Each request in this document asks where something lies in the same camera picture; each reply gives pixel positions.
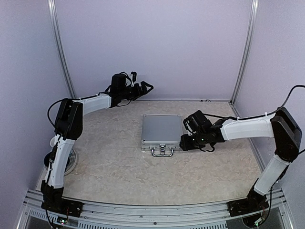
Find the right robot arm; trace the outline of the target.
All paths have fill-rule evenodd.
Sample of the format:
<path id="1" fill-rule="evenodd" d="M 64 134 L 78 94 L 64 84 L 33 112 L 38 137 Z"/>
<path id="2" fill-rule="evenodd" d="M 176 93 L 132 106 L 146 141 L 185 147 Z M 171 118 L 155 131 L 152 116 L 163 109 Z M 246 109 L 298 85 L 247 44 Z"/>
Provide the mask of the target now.
<path id="1" fill-rule="evenodd" d="M 253 212 L 261 206 L 261 196 L 271 190 L 289 165 L 303 153 L 300 150 L 302 130 L 283 104 L 272 112 L 252 117 L 219 116 L 215 123 L 208 117 L 209 114 L 198 110 L 184 119 L 183 125 L 188 133 L 180 138 L 183 151 L 203 151 L 210 145 L 213 152 L 217 143 L 244 138 L 268 137 L 275 141 L 274 156 L 255 182 L 255 193 L 244 200 L 244 208 Z"/>

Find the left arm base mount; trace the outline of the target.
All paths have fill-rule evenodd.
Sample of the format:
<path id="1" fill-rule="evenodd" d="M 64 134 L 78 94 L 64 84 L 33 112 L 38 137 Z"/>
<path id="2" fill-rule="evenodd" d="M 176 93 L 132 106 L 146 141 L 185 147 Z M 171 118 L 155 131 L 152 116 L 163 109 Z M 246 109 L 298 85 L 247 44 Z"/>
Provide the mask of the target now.
<path id="1" fill-rule="evenodd" d="M 63 189 L 53 189 L 43 193 L 44 210 L 59 213 L 66 216 L 79 218 L 82 212 L 83 203 L 76 200 L 62 197 Z"/>

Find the aluminium poker case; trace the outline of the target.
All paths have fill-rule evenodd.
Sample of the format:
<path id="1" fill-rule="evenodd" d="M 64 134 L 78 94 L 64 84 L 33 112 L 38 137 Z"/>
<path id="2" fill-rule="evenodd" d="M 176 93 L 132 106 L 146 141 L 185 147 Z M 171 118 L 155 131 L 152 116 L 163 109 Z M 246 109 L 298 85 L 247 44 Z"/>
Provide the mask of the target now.
<path id="1" fill-rule="evenodd" d="M 171 157 L 180 152 L 182 119 L 177 114 L 145 114 L 142 119 L 141 150 L 153 157 Z"/>

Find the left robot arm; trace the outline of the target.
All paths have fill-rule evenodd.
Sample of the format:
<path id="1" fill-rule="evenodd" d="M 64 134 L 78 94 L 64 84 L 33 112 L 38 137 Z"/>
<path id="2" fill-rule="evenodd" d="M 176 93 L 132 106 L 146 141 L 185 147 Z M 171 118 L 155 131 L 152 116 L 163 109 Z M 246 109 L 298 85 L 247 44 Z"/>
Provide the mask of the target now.
<path id="1" fill-rule="evenodd" d="M 81 208 L 81 203 L 74 204 L 62 197 L 64 190 L 64 172 L 70 152 L 83 131 L 83 117 L 86 114 L 108 108 L 119 107 L 123 100 L 128 102 L 148 94 L 154 86 L 142 81 L 136 82 L 137 73 L 125 72 L 112 76 L 111 84 L 103 92 L 95 95 L 58 101 L 59 109 L 54 127 L 54 143 L 48 156 L 48 169 L 41 183 L 43 194 L 42 208 L 47 211 L 69 214 L 74 207 Z"/>

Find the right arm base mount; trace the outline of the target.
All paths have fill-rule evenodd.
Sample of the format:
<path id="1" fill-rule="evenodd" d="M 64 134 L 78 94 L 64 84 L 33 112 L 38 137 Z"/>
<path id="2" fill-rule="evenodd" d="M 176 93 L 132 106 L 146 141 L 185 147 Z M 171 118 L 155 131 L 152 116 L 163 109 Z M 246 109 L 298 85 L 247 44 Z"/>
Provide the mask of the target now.
<path id="1" fill-rule="evenodd" d="M 239 200 L 229 201 L 227 203 L 231 217 L 253 213 L 269 208 L 266 194 L 261 195 L 251 188 L 247 197 Z"/>

